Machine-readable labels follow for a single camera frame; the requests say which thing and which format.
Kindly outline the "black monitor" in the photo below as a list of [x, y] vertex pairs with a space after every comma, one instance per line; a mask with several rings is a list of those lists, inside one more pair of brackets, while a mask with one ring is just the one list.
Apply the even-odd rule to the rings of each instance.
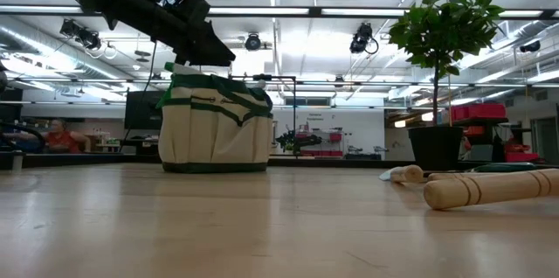
[[157, 107], [163, 91], [138, 91], [127, 95], [125, 110], [126, 129], [160, 129], [162, 110]]

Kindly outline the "red storage bins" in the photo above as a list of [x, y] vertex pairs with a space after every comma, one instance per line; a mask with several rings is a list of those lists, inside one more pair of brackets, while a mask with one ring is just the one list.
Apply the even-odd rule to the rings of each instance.
[[477, 103], [452, 107], [454, 122], [474, 119], [505, 119], [507, 111], [499, 103]]

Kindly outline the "black overhead gantry bar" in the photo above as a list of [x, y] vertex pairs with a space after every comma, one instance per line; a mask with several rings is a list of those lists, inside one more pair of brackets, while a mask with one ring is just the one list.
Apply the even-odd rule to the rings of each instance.
[[[331, 7], [211, 7], [209, 17], [303, 17], [303, 18], [386, 18], [401, 17], [406, 8], [331, 8]], [[0, 15], [35, 16], [99, 16], [99, 12], [83, 11], [70, 5], [17, 5], [0, 4]], [[505, 10], [500, 14], [504, 20], [559, 21], [559, 10]]]

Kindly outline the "person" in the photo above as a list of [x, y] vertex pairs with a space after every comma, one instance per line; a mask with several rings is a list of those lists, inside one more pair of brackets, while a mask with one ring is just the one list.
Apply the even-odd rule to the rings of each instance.
[[91, 151], [90, 139], [80, 132], [68, 130], [61, 119], [53, 120], [51, 129], [43, 137], [50, 153], [79, 154]]

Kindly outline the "shelf with red bins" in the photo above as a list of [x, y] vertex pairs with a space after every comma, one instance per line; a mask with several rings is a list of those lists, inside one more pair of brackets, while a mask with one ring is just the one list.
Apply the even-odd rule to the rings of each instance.
[[300, 154], [303, 156], [313, 157], [337, 157], [344, 156], [344, 133], [339, 130], [311, 130], [300, 131], [297, 136], [310, 136], [316, 135], [322, 138], [322, 143], [313, 146], [302, 147]]

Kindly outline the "cream and green gardening bag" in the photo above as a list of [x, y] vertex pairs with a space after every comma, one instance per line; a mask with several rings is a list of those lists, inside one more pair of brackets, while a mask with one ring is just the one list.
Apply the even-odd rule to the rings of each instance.
[[266, 170], [273, 103], [264, 90], [216, 75], [175, 74], [158, 107], [158, 152], [165, 171]]

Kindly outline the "red storage bin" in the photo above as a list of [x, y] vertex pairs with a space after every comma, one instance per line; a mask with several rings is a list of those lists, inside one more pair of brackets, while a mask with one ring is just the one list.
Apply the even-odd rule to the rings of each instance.
[[506, 144], [505, 159], [509, 163], [532, 162], [539, 158], [537, 153], [531, 152], [530, 147], [523, 144]]

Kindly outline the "hand rake wooden handle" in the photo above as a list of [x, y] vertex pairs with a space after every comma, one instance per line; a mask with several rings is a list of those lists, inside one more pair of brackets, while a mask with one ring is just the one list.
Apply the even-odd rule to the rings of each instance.
[[468, 175], [433, 180], [424, 187], [424, 200], [433, 210], [549, 196], [559, 196], [559, 169]]

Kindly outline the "green plant in black pot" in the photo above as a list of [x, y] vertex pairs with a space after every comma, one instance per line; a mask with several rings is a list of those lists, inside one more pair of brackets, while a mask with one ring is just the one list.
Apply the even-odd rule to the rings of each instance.
[[[440, 81], [460, 74], [456, 64], [466, 54], [478, 55], [493, 46], [504, 11], [493, 0], [422, 0], [412, 5], [390, 27], [389, 42], [408, 56], [413, 66], [433, 71], [432, 113], [438, 113]], [[463, 130], [439, 125], [408, 130], [416, 165], [428, 170], [449, 170], [459, 159]]]

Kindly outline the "narrow wooden-handled trowel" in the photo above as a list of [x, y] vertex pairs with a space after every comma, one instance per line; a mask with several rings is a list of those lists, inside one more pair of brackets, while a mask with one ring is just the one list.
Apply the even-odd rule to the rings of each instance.
[[379, 179], [392, 183], [423, 183], [424, 171], [417, 165], [407, 165], [389, 169], [379, 176]]

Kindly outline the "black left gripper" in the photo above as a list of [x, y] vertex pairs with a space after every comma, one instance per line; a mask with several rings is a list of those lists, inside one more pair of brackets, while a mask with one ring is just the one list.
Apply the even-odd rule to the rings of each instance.
[[104, 9], [107, 21], [120, 21], [175, 48], [175, 63], [191, 66], [229, 66], [236, 55], [205, 18], [205, 0], [184, 0], [161, 6], [149, 0], [111, 0]]

